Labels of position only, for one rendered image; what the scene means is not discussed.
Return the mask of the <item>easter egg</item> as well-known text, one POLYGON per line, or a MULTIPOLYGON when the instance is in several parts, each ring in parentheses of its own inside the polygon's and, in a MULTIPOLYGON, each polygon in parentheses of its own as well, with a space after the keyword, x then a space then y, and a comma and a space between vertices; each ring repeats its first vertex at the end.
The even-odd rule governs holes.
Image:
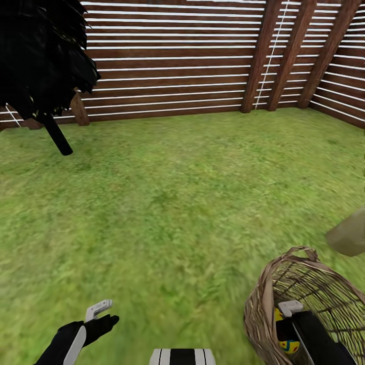
MULTIPOLYGON (((282 313, 280 313, 278 307, 274 309, 275 313, 275 321, 283 320, 282 319, 282 313)), ((278 341, 283 352, 285 354, 294 354, 297 353, 299 347, 300 347, 300 341, 294 341, 294 340, 288 340, 288 341, 278 341)))

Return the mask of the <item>wicker basket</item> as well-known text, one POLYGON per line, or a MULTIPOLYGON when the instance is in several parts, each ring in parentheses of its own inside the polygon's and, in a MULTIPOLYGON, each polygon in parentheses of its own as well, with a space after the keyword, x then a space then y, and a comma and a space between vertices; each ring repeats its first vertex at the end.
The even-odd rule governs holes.
POLYGON ((330 337, 333 338, 335 334, 336 341, 341 341, 347 347, 357 365, 359 357, 361 365, 365 363, 365 339, 360 333, 365 331, 365 326, 355 313, 362 313, 358 303, 365 309, 365 294, 346 277, 322 263, 318 256, 315 247, 292 246, 286 253, 268 262, 246 299, 243 315, 246 335, 266 365, 312 365, 303 346, 299 347, 297 353, 285 354, 278 342, 274 313, 278 307, 276 300, 287 302, 293 299, 299 302, 303 300, 304 306, 320 319, 330 337), (290 254, 301 250, 305 251, 308 258, 290 254), (302 290, 305 292, 300 292, 302 290), (308 303, 310 296, 324 308, 312 308, 308 303))

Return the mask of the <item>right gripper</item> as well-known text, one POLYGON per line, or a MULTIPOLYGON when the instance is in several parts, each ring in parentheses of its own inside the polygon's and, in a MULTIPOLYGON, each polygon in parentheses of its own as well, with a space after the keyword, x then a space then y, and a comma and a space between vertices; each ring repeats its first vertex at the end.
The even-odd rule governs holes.
POLYGON ((296 339, 295 336, 293 336, 292 332, 289 328, 289 321, 291 317, 285 318, 283 320, 276 321, 276 333, 278 341, 288 341, 288 340, 294 340, 299 341, 299 339, 296 339))

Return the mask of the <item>robot trunk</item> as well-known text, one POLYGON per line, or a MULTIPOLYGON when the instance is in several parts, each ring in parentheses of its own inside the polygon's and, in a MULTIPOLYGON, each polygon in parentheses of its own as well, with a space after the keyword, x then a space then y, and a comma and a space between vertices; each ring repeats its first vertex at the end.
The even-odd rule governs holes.
POLYGON ((149 365, 216 365, 210 349, 156 348, 149 365))

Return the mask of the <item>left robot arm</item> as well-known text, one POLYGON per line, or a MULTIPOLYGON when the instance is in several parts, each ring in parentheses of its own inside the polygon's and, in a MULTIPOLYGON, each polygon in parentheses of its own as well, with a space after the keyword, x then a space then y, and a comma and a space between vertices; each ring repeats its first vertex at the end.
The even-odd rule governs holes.
POLYGON ((118 316, 97 317, 112 306, 112 300, 104 300, 87 309, 86 323, 75 321, 59 328, 52 343, 34 365, 74 365, 83 347, 111 331, 118 323, 118 316))

